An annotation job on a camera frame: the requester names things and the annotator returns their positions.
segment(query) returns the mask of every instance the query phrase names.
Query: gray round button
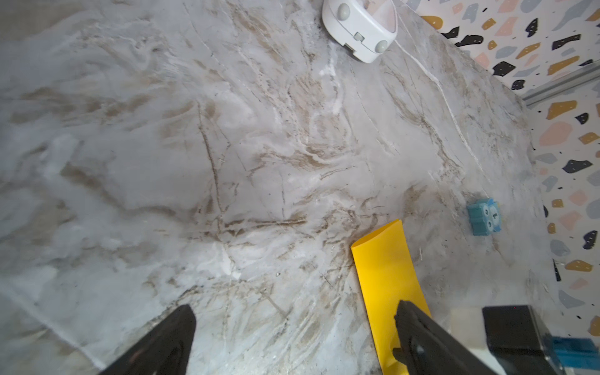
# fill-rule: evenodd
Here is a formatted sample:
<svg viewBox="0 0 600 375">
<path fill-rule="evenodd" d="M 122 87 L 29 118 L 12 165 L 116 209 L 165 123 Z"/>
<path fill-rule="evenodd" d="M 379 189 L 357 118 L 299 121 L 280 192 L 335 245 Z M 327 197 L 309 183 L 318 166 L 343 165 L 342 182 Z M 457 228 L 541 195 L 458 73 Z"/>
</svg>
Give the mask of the gray round button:
<svg viewBox="0 0 600 375">
<path fill-rule="evenodd" d="M 382 40 L 379 43 L 377 43 L 377 45 L 375 46 L 375 52 L 383 53 L 383 52 L 385 52 L 386 48 L 388 48 L 388 42 L 386 42 L 385 40 Z"/>
<path fill-rule="evenodd" d="M 348 4 L 341 4 L 338 7 L 338 20 L 345 21 L 350 17 L 350 7 Z"/>
</svg>

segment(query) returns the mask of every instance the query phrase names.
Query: patterned wallpaper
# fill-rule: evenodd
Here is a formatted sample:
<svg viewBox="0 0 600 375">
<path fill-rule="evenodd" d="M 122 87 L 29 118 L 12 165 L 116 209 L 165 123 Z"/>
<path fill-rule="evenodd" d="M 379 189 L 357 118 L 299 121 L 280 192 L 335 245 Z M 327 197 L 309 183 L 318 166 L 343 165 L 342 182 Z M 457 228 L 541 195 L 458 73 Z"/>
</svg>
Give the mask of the patterned wallpaper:
<svg viewBox="0 0 600 375">
<path fill-rule="evenodd" d="M 529 109 L 564 327 L 600 343 L 600 79 Z"/>
<path fill-rule="evenodd" d="M 600 58 L 598 0 L 402 0 L 518 95 Z"/>
</svg>

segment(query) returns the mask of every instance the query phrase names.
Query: blue plastic block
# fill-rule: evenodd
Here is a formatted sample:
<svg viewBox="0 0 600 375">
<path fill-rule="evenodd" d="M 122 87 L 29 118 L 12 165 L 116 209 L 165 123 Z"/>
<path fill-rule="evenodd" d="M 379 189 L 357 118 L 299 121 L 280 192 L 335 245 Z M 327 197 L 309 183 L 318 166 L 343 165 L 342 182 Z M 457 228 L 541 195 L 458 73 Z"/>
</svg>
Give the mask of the blue plastic block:
<svg viewBox="0 0 600 375">
<path fill-rule="evenodd" d="M 467 210 L 475 236 L 488 236 L 492 232 L 501 231 L 500 208 L 492 198 L 479 199 L 475 204 L 467 206 Z"/>
<path fill-rule="evenodd" d="M 589 338 L 553 337 L 554 352 L 565 367 L 600 370 L 598 348 Z"/>
</svg>

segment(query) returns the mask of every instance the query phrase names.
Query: marble surface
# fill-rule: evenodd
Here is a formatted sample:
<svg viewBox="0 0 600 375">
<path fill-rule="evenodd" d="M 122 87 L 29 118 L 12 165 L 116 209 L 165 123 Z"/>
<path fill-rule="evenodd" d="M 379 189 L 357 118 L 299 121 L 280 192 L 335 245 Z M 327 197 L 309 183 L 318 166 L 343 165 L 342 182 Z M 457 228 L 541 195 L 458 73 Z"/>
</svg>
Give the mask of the marble surface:
<svg viewBox="0 0 600 375">
<path fill-rule="evenodd" d="M 5 2 L 0 368 L 96 373 L 181 304 L 191 374 L 377 373 L 350 244 L 396 218 L 434 318 L 556 290 L 522 102 L 406 5 Z M 465 205 L 500 202 L 471 235 Z"/>
</svg>

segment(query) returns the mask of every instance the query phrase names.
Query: white marble vein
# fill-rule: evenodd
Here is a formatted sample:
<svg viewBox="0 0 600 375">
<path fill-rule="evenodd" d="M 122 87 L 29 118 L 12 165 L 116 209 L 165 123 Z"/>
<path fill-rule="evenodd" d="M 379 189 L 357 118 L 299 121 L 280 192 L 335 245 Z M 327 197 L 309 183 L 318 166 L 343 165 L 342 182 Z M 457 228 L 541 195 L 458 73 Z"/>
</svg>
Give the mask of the white marble vein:
<svg viewBox="0 0 600 375">
<path fill-rule="evenodd" d="M 349 247 L 396 218 L 442 325 L 502 303 L 552 325 L 522 102 L 405 5 L 373 64 L 320 7 L 7 3 L 3 373 L 95 373 L 181 304 L 189 373 L 377 372 Z M 504 229 L 476 238 L 484 196 Z"/>
</svg>

